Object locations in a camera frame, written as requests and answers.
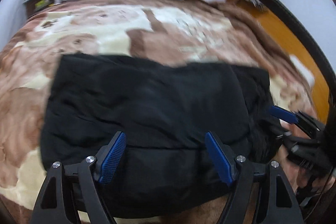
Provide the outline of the brown plush bed blanket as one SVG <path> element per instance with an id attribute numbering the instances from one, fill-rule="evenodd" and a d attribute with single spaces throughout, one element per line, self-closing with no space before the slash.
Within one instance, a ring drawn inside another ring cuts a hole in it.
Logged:
<path id="1" fill-rule="evenodd" d="M 38 13 L 1 51 L 1 208 L 28 223 L 45 178 L 39 137 L 59 58 L 142 57 L 165 65 L 226 61 L 267 70 L 273 101 L 315 115 L 312 88 L 247 11 L 201 1 L 85 0 Z"/>

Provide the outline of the black padded jacket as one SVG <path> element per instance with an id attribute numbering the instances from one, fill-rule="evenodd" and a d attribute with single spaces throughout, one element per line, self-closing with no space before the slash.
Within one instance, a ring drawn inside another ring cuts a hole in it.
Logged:
<path id="1" fill-rule="evenodd" d="M 64 55 L 41 131 L 42 163 L 79 163 L 124 132 L 125 153 L 102 190 L 110 214 L 180 213 L 228 192 L 205 148 L 206 133 L 251 161 L 274 157 L 284 130 L 272 105 L 269 75 L 260 68 Z"/>

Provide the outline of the wooden headboard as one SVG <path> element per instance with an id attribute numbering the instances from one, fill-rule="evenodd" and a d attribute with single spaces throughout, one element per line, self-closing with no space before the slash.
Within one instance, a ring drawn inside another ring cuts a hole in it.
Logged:
<path id="1" fill-rule="evenodd" d="M 309 52 L 273 12 L 269 10 L 261 12 L 252 4 L 242 0 L 238 1 L 237 6 L 248 11 L 256 18 L 266 32 L 272 36 L 284 50 L 289 54 L 295 55 L 299 61 L 311 71 L 315 79 L 315 84 L 312 87 L 314 106 L 319 119 L 322 122 L 326 122 L 329 113 L 329 87 Z"/>

